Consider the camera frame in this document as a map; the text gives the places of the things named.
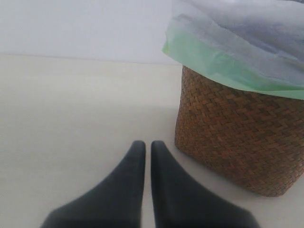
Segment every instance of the plastic bag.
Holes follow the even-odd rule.
[[[303,0],[173,0],[163,51],[232,88],[304,99]]]

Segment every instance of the wicker basket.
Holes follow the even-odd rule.
[[[250,191],[280,196],[304,172],[304,100],[232,89],[184,66],[175,144]]]

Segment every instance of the woven texture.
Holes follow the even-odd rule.
[[[184,66],[175,144],[250,191],[280,196],[304,172],[304,101],[236,90]]]

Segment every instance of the wall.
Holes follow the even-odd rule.
[[[0,53],[174,63],[171,0],[0,0]]]

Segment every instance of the floor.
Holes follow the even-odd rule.
[[[181,67],[0,55],[0,227],[38,228],[100,182],[133,140],[147,144],[142,227],[155,227],[150,144],[163,140],[199,183],[263,228],[302,228],[304,177],[283,196],[248,192],[174,144]]]

